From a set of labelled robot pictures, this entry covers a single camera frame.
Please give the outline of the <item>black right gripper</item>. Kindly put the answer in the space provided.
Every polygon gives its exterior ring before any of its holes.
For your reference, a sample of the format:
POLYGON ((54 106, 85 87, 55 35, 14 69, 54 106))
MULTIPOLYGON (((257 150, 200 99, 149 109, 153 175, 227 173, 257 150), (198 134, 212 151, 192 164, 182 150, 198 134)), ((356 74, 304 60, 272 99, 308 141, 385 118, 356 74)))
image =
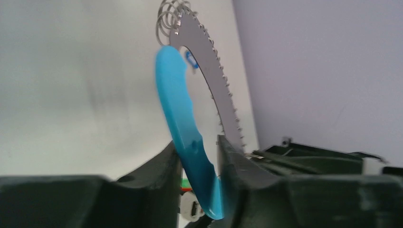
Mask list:
POLYGON ((384 158, 365 152, 338 152, 334 150, 283 142, 265 150, 249 153, 249 158, 271 173, 280 176, 359 175, 364 174, 365 159, 379 162, 382 167, 376 174, 402 176, 402 167, 389 166, 384 158))

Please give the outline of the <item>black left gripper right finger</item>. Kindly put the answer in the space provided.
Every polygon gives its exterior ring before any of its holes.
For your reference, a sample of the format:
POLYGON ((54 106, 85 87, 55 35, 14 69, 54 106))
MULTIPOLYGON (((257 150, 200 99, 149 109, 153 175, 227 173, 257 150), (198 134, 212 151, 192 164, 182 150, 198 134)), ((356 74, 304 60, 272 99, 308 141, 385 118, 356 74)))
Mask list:
POLYGON ((217 139, 224 218, 220 228, 400 228, 403 176, 364 174, 280 176, 217 139))

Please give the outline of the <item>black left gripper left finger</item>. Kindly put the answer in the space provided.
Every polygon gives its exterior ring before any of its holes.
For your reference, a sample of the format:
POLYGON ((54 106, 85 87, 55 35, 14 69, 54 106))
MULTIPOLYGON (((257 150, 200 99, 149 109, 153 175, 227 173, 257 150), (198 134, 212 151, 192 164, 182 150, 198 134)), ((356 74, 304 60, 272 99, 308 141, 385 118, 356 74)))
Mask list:
POLYGON ((182 166, 175 147, 118 180, 103 176, 2 176, 3 228, 175 228, 182 166))

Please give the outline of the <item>blue key tag with key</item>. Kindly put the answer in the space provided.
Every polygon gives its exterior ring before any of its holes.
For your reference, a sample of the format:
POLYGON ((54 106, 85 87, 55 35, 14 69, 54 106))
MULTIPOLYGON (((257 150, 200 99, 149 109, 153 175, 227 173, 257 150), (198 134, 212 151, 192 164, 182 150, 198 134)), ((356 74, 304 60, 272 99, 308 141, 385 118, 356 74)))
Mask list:
POLYGON ((199 65, 192 53, 188 50, 185 51, 185 59, 191 65, 193 74, 196 74, 196 70, 199 69, 199 65))

